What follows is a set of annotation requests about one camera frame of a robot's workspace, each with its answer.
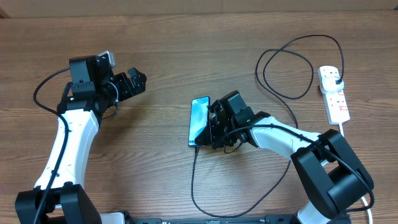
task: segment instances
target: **power strip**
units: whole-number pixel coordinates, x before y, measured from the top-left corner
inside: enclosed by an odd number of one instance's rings
[[[318,77],[329,124],[342,124],[348,121],[350,117],[342,89],[344,84],[333,85],[332,83],[327,87],[325,86],[325,83],[329,83],[330,80],[334,81],[336,77],[339,77],[338,69],[332,66],[322,66],[318,70]]]

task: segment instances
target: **power adapter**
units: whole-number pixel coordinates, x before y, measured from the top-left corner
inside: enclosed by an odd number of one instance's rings
[[[329,124],[342,124],[350,119],[347,101],[344,95],[344,81],[340,79],[338,69],[333,66],[322,66],[318,69],[320,89],[325,102]]]

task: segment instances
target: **white cable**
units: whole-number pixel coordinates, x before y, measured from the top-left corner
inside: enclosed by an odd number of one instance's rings
[[[338,123],[338,128],[340,129],[340,134],[344,137],[343,123]],[[366,201],[365,197],[361,197],[361,200],[365,206],[368,206],[368,202]],[[369,224],[373,224],[372,212],[370,209],[368,209],[367,212],[369,217]]]

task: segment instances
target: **wooden tabletop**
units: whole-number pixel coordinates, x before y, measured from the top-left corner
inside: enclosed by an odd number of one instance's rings
[[[148,79],[145,93],[120,103],[119,114],[103,122],[91,147],[85,190],[98,211],[207,218],[190,198],[192,100],[210,96],[214,101],[239,90],[255,113],[265,111],[293,125],[284,105],[256,83],[254,68],[263,51],[308,34],[331,35],[343,48],[351,115],[344,124],[346,138],[374,180],[375,222],[396,223],[397,21],[397,11],[1,19],[0,223],[18,223],[16,196],[33,188],[54,142],[57,119],[34,104],[33,91],[67,67],[69,58],[110,50],[118,63],[115,73],[136,67]],[[338,129],[328,124],[316,73],[322,65],[341,69],[335,43],[314,37],[289,49],[306,56],[315,69],[310,91],[287,100],[300,129]],[[289,54],[276,56],[266,73],[275,89],[290,96],[301,94],[311,76],[308,64]],[[69,73],[50,80],[39,100],[55,108],[69,80]],[[201,150],[197,202],[215,214],[242,212],[277,182],[286,165],[278,154],[248,144],[228,155]],[[294,213],[307,201],[291,166],[278,188],[247,216]],[[353,214],[355,223],[366,219],[365,213]]]

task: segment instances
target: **brown surface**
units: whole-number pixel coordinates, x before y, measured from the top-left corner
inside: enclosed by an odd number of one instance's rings
[[[298,12],[203,16],[114,16],[0,21],[0,222],[17,223],[14,200],[30,190],[49,157],[56,118],[32,101],[35,87],[71,57],[115,53],[122,72],[131,66],[147,74],[147,91],[122,102],[104,121],[91,147],[86,191],[101,212],[128,209],[135,217],[206,217],[192,204],[193,149],[187,147],[192,99],[215,100],[239,90],[255,112],[266,111],[293,124],[287,110],[254,81],[260,54],[295,37],[328,34],[346,59],[346,97],[351,121],[348,142],[372,175],[376,223],[398,218],[398,13]],[[290,47],[315,69],[340,67],[336,45],[325,38]],[[299,95],[310,78],[308,65],[279,55],[268,69],[282,93]],[[55,107],[69,73],[50,80],[39,99]],[[308,94],[287,100],[300,128],[324,132],[327,123],[318,78]],[[225,155],[203,150],[195,195],[217,214],[250,207],[280,177],[287,161],[251,146]],[[295,169],[249,216],[296,212],[307,201]],[[364,213],[355,223],[366,223]]]
[[[0,0],[10,17],[393,10],[397,0]]]

